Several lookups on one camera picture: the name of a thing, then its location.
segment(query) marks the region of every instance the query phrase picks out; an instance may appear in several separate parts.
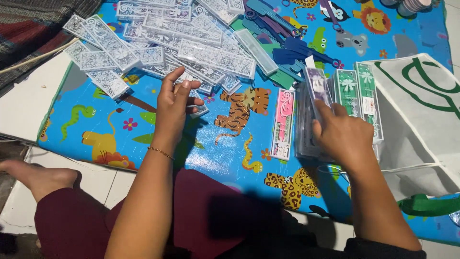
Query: black sleeve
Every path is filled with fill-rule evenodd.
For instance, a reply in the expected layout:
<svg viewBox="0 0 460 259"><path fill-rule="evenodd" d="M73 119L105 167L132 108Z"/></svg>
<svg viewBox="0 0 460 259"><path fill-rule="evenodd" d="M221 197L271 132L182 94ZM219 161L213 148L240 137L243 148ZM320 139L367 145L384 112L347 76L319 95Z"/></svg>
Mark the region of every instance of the black sleeve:
<svg viewBox="0 0 460 259"><path fill-rule="evenodd" d="M344 252L354 258L356 257L373 259L426 259L426 253L423 250L410 251L401 247L369 241L357 237L349 238L347 240Z"/></svg>

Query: gold bracelet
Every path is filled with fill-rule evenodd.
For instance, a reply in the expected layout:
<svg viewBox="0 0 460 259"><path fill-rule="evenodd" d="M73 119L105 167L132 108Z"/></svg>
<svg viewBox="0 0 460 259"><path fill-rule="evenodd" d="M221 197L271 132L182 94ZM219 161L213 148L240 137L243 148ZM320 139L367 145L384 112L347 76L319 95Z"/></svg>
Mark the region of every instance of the gold bracelet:
<svg viewBox="0 0 460 259"><path fill-rule="evenodd" d="M170 156L170 155L166 154L165 152L161 151L161 150L160 150L160 149L158 149L158 148L154 148L154 147L148 147L147 149L151 149L151 150L155 150L155 151L158 151L158 152L160 152L161 154L163 154L163 155L167 156L168 158L171 158L172 160L174 160L174 157L172 157L172 156Z"/></svg>

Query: green bag handle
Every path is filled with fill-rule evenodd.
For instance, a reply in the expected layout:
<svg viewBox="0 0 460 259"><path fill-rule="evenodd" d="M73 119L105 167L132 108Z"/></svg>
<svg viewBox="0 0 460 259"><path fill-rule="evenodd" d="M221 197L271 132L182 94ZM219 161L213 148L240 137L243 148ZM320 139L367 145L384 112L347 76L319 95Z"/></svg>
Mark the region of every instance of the green bag handle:
<svg viewBox="0 0 460 259"><path fill-rule="evenodd" d="M438 217L460 211L460 196L447 200L430 200L425 194L398 201L399 208L408 215Z"/></svg>

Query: foot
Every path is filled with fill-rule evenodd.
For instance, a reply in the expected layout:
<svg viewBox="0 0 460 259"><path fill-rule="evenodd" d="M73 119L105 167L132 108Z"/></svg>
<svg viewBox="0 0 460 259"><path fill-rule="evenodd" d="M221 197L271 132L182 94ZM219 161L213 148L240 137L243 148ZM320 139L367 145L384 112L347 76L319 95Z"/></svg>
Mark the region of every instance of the foot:
<svg viewBox="0 0 460 259"><path fill-rule="evenodd" d="M0 171L6 171L29 188L37 203L56 190L73 188L78 176L77 171L69 168L44 168L14 160L1 162Z"/></svg>

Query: play mat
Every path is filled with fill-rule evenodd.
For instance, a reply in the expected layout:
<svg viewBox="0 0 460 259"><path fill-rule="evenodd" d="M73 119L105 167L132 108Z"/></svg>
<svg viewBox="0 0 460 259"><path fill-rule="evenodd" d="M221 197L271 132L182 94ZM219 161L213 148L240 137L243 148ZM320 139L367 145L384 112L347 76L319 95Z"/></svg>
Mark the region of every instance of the play mat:
<svg viewBox="0 0 460 259"><path fill-rule="evenodd" d="M452 70L443 2L411 20L401 18L396 10L383 7L378 0L363 1L364 4L356 3L359 0L336 0L332 6L345 30L339 34L318 0L266 1L276 13L299 28L309 47L339 59L339 68L352 69L356 61L428 53ZM364 7L371 7L366 9L373 18L370 22L356 18ZM107 2L99 15L121 35L124 24L115 18L115 10L116 4ZM244 25L244 20L239 19L232 28ZM266 50L279 47L266 34L260 34L258 40ZM324 67L327 74L334 71L329 64L316 65ZM278 88L289 88L293 79L282 72L271 77L275 82L260 75L257 73L253 82L243 83L236 93L249 97L245 102L251 107L247 118L235 122L245 125L238 132L229 129L232 125L225 128L219 121L232 114L234 98L223 94L221 89L211 96L202 95L209 113L197 119L188 118L175 153L175 166L198 170L243 193L281 201L292 210L349 222L351 190L343 177L315 173L321 163L295 158L294 149L288 162L270 157ZM70 65L38 134L39 146L76 160L131 170L139 168L153 137L161 81L136 70L125 81L134 93L117 103L98 90L76 65ZM262 168L261 172L251 170L255 165ZM328 167L323 166L322 171L328 171ZM405 217L420 237L460 240L460 229L443 217ZM444 228L453 234L445 234Z"/></svg>

